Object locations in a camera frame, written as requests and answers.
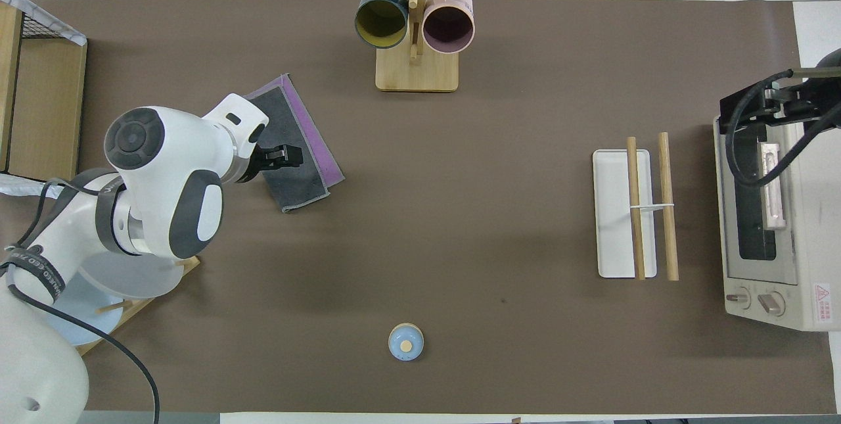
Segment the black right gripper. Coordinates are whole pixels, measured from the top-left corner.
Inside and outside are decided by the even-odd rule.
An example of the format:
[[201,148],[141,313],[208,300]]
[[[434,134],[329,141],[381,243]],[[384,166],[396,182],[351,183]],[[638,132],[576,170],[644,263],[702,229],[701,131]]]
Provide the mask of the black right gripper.
[[835,78],[810,78],[806,82],[783,87],[778,82],[765,82],[761,89],[749,97],[758,83],[740,89],[719,101],[721,113],[721,131],[728,131],[734,110],[740,103],[744,110],[738,118],[736,131],[743,127],[762,124],[780,126],[789,124],[787,116],[779,116],[782,106],[789,101],[789,90],[796,95],[795,101],[788,103],[788,115],[797,122],[805,122],[807,130],[825,124],[819,131],[828,131],[839,127],[839,115],[826,119],[830,110],[840,100],[840,80]]

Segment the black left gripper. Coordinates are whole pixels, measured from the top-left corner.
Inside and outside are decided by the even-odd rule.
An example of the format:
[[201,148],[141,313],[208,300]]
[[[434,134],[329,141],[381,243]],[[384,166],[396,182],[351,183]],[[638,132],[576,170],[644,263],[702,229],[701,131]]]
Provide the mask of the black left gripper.
[[262,170],[279,170],[282,168],[298,168],[303,164],[303,152],[294,145],[277,145],[273,148],[263,148],[255,144],[252,154],[244,167],[243,173],[236,183],[246,183],[254,179]]

